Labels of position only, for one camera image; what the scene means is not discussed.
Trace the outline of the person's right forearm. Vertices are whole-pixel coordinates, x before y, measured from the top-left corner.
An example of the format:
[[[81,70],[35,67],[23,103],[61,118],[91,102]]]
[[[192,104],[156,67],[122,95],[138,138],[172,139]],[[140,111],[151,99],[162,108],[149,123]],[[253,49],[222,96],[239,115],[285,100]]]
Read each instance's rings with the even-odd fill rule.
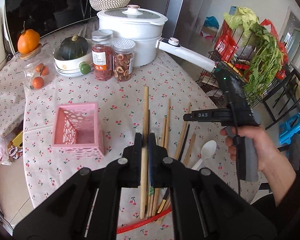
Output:
[[[261,172],[273,192],[275,206],[283,202],[300,205],[300,176],[286,159],[282,163],[267,163]]]

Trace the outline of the person's right hand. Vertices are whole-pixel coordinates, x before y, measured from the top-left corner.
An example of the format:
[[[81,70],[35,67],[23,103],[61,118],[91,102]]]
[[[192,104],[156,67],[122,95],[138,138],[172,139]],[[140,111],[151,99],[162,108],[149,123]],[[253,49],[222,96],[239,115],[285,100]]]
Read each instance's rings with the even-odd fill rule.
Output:
[[[253,141],[258,159],[258,170],[261,171],[268,181],[271,179],[283,179],[293,181],[296,172],[288,159],[279,152],[266,130],[256,126],[242,126],[237,129],[231,128],[240,137],[246,137]]]

